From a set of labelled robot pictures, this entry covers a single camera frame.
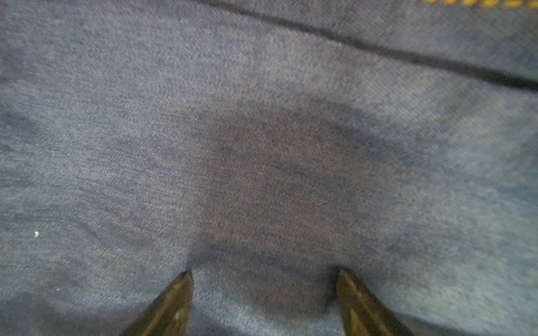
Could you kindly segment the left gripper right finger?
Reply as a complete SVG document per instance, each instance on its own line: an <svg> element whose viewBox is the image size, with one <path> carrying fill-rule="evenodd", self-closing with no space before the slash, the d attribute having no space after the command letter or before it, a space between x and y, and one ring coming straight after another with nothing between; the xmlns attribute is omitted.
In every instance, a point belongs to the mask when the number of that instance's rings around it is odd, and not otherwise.
<svg viewBox="0 0 538 336"><path fill-rule="evenodd" d="M414 336L350 270L339 271L335 289L347 336Z"/></svg>

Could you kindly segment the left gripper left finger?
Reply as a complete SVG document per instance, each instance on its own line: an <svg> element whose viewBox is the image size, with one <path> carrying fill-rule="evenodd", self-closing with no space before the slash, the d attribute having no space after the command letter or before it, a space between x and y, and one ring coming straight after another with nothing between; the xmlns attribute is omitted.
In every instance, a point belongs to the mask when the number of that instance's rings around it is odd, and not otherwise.
<svg viewBox="0 0 538 336"><path fill-rule="evenodd" d="M192 300L193 276L186 270L178 275L120 335L185 335Z"/></svg>

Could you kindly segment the dark blue denim trousers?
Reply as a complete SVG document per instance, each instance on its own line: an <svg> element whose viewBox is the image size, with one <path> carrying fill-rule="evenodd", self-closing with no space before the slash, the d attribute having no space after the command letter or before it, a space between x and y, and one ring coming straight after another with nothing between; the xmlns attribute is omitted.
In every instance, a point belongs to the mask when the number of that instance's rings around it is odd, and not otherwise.
<svg viewBox="0 0 538 336"><path fill-rule="evenodd" d="M537 334L536 1L3 1L1 334Z"/></svg>

